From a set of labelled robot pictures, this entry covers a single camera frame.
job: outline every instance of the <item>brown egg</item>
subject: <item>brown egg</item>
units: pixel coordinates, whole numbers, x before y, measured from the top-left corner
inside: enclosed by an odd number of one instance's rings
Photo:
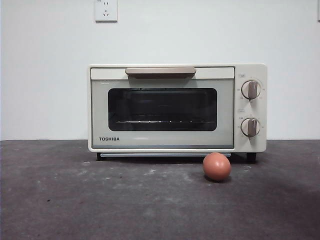
[[[203,171],[212,180],[221,181],[229,176],[231,164],[225,155],[213,152],[204,158]]]

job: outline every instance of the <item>timer knob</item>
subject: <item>timer knob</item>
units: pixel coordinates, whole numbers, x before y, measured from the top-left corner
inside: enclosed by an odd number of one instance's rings
[[[259,96],[260,85],[257,81],[246,81],[241,88],[242,94],[246,99],[252,100]]]
[[[247,118],[241,123],[241,131],[249,138],[254,137],[260,131],[260,123],[254,118]]]

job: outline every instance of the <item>oven window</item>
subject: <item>oven window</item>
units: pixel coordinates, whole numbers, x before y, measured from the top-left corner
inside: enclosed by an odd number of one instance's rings
[[[214,131],[214,88],[113,88],[108,92],[112,131]]]

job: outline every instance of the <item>cream toaster oven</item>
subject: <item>cream toaster oven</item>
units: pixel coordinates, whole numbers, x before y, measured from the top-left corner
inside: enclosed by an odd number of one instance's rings
[[[103,157],[206,156],[267,147],[261,63],[88,68],[88,148]]]

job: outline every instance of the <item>wall outlet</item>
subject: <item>wall outlet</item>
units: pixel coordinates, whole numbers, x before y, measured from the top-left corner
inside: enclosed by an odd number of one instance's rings
[[[118,20],[118,0],[95,0],[95,21],[116,22]]]

